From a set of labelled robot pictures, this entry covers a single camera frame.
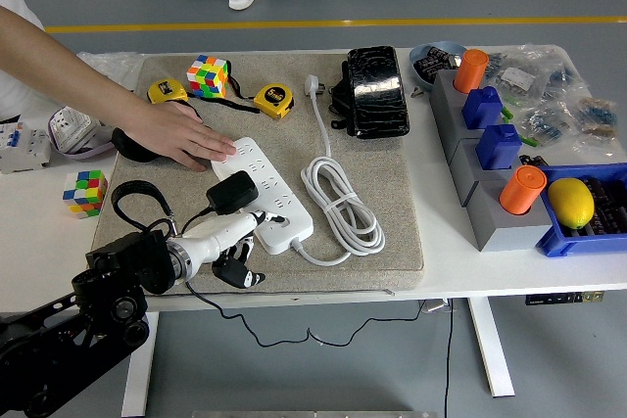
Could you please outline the person's hand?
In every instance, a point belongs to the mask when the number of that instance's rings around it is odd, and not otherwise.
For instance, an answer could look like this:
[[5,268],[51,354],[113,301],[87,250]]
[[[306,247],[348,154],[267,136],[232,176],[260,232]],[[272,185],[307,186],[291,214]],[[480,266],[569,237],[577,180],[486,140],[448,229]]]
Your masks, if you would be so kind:
[[194,171],[202,161],[224,162],[235,154],[233,141],[207,127],[190,107],[175,102],[145,104],[125,126],[134,141]]

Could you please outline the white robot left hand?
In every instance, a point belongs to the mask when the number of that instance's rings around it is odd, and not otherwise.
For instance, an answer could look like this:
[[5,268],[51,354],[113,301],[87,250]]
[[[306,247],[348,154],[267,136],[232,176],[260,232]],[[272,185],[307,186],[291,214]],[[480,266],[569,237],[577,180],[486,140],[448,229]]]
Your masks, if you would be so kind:
[[217,277],[230,286],[248,289],[262,283],[265,275],[249,270],[245,261],[221,256],[248,238],[260,224],[284,220],[283,216],[264,210],[218,215],[169,239],[169,252],[181,265],[179,279],[190,281],[202,264],[214,263],[218,267]]

